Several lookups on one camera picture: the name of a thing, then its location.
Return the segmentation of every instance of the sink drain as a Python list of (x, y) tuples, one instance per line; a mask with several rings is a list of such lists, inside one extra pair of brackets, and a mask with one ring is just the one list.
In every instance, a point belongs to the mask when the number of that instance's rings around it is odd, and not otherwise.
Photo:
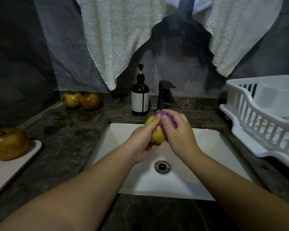
[(155, 170), (160, 174), (166, 174), (170, 171), (170, 165), (166, 161), (158, 161), (155, 163)]

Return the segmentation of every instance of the faucet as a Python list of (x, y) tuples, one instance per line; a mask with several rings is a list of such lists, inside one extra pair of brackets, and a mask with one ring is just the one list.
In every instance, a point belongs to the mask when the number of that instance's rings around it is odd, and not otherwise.
[(175, 104), (173, 95), (170, 91), (171, 88), (176, 88), (170, 81), (161, 80), (158, 85), (158, 108), (156, 110), (162, 110), (164, 105)]

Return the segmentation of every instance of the soap dispenser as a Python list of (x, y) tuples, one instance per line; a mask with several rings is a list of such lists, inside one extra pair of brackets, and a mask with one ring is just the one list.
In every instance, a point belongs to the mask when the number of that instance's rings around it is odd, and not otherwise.
[(131, 111), (135, 116), (145, 116), (149, 112), (149, 87), (145, 84), (145, 77), (142, 73), (144, 65), (139, 64), (137, 83), (131, 88)]

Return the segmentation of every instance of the person's right hand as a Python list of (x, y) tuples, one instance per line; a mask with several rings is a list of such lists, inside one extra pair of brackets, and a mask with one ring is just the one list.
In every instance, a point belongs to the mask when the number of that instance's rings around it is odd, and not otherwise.
[(199, 147), (194, 132), (186, 116), (170, 109), (163, 109), (162, 112), (172, 116), (177, 124), (177, 129), (175, 129), (167, 116), (161, 117), (172, 151), (178, 157), (181, 157), (186, 153), (198, 151)]

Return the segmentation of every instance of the dish rack tray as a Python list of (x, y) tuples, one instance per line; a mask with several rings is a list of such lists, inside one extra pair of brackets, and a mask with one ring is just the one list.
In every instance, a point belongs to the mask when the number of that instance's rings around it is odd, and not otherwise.
[(227, 104), (232, 133), (257, 157), (289, 167), (289, 75), (230, 79)]

